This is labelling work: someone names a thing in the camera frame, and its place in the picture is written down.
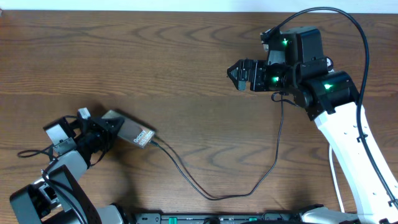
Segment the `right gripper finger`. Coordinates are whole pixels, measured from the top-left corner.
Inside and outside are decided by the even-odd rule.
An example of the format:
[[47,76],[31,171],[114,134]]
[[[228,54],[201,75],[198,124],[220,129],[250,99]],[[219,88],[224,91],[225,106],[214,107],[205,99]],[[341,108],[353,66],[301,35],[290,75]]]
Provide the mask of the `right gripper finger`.
[[250,80],[250,73],[234,73],[231,75],[232,81],[239,91],[246,89],[246,83]]
[[248,81],[252,69],[252,60],[240,59],[227,69],[227,75],[232,81]]

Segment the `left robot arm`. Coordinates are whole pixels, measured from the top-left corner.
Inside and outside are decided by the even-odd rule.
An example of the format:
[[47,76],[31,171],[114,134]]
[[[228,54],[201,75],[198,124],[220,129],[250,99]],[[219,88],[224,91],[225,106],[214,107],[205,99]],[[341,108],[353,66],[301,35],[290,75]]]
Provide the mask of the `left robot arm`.
[[78,180],[93,166],[91,157],[105,155],[118,137],[124,118],[103,119],[79,114],[61,117],[44,127],[52,144],[25,150],[18,157],[45,154],[49,165],[35,182],[14,192],[10,204],[19,223],[130,223],[124,210],[112,203],[96,208]]

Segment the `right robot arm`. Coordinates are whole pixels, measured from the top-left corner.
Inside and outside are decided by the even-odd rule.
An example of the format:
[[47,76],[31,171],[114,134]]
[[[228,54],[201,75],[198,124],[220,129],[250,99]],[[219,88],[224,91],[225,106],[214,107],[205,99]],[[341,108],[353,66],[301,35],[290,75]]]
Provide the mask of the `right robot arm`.
[[368,126],[359,91],[334,71],[315,27],[261,35],[266,60],[238,60],[227,70],[238,90],[290,94],[327,139],[354,197],[361,223],[397,222],[397,181]]

